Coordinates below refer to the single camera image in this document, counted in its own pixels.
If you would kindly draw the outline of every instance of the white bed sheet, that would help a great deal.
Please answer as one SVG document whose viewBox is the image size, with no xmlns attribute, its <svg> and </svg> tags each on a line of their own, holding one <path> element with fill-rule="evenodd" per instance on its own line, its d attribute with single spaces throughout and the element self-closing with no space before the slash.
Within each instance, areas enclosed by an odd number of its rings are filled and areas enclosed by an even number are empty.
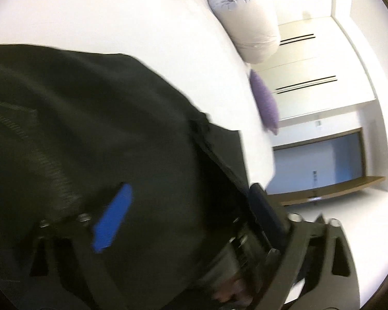
<svg viewBox="0 0 388 310">
<path fill-rule="evenodd" d="M 213 123 L 240 130 L 249 181 L 274 172 L 247 67 L 207 0 L 0 0 L 0 44 L 134 56 Z"/>
</svg>

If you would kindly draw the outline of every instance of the black jacket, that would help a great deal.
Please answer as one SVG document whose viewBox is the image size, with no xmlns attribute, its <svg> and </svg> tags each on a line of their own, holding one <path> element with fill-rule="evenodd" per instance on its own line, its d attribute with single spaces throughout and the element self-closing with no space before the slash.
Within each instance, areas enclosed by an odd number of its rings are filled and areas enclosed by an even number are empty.
<svg viewBox="0 0 388 310">
<path fill-rule="evenodd" d="M 159 309 L 233 235 L 238 133 L 132 57 L 0 45 L 0 246 L 17 266 L 41 220 L 98 220 L 123 183 L 133 202 L 98 256 L 129 309 Z"/>
</svg>

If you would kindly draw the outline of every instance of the blue patch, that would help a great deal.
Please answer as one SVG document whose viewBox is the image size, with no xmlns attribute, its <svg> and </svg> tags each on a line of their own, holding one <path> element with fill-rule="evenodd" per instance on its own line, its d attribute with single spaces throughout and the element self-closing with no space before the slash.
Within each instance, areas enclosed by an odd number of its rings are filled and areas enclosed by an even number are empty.
<svg viewBox="0 0 388 310">
<path fill-rule="evenodd" d="M 125 184 L 93 227 L 92 247 L 96 253 L 101 253 L 112 245 L 131 203 L 132 188 L 131 185 Z"/>
</svg>

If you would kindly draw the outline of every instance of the lavender pillow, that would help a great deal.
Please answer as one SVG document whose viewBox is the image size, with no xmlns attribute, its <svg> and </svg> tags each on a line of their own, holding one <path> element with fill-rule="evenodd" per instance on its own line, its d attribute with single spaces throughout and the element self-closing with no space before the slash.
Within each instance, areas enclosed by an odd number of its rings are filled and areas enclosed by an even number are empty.
<svg viewBox="0 0 388 310">
<path fill-rule="evenodd" d="M 274 100 L 270 90 L 254 70 L 250 71 L 250 86 L 263 126 L 274 135 L 277 135 L 279 131 L 279 110 L 277 109 L 276 100 Z"/>
</svg>

